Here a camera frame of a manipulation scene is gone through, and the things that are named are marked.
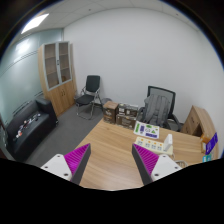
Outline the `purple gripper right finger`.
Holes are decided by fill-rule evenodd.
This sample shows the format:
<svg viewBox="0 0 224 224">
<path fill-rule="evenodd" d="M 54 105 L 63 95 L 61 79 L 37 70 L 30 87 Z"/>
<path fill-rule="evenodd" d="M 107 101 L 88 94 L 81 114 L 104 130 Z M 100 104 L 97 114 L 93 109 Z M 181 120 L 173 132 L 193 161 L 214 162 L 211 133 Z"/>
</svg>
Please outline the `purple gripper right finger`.
<svg viewBox="0 0 224 224">
<path fill-rule="evenodd" d="M 132 145 L 132 155 L 139 170 L 143 185 L 181 170 L 181 167 L 168 155 L 157 155 L 137 144 Z"/>
</svg>

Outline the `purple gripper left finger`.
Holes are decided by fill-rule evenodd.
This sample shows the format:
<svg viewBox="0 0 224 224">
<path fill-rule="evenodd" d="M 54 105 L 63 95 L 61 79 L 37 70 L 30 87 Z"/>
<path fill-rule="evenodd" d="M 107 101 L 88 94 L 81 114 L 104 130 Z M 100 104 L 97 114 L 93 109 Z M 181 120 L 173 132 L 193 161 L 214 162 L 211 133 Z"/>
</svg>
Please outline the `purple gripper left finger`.
<svg viewBox="0 0 224 224">
<path fill-rule="evenodd" d="M 83 145 L 66 155 L 56 154 L 42 169 L 79 185 L 91 154 L 91 144 Z"/>
</svg>

